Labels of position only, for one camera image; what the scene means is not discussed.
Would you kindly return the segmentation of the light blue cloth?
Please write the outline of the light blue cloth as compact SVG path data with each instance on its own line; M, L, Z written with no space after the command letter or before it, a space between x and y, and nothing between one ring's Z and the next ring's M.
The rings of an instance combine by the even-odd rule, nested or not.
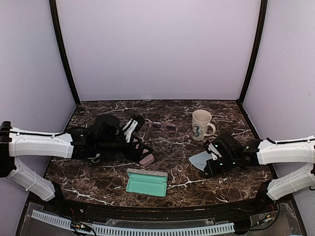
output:
M212 159L212 154L207 151L203 151L199 154L193 155L189 158L189 162L197 169L204 171L206 167L206 161Z

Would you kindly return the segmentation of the pink glasses case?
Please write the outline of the pink glasses case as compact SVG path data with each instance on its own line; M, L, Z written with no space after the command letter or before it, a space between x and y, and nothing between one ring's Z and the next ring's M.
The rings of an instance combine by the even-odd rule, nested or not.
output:
M139 164L143 167L146 167L154 162L155 158L152 154L147 155L144 157L141 161L139 161Z

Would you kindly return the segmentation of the grey glasses case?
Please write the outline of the grey glasses case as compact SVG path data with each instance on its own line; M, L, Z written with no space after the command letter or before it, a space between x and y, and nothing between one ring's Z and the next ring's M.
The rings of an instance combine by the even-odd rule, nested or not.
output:
M166 196L168 173L131 168L126 172L126 192L155 197Z

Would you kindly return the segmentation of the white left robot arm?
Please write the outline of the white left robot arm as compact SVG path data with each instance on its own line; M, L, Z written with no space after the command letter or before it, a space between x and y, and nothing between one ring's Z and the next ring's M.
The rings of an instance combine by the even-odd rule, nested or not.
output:
M60 186L44 179L18 157L26 155L54 156L64 159L99 161L107 152L121 152L133 162L151 161L152 148L135 136L145 120L133 115L125 124L113 115L100 115L89 127L76 126L61 133L26 131L4 121L0 126L0 176L11 179L26 191L50 203L58 214L69 211Z

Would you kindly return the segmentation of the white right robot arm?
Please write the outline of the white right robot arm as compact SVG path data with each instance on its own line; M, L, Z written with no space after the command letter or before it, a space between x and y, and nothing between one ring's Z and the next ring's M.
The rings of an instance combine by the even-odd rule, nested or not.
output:
M235 168L268 165L273 163L302 162L305 166L278 179L262 183L251 209L262 213L283 196L304 188L315 189L315 138L273 141L255 139L242 145L231 134L223 133L212 142L203 144L211 156L205 161L203 172L212 177Z

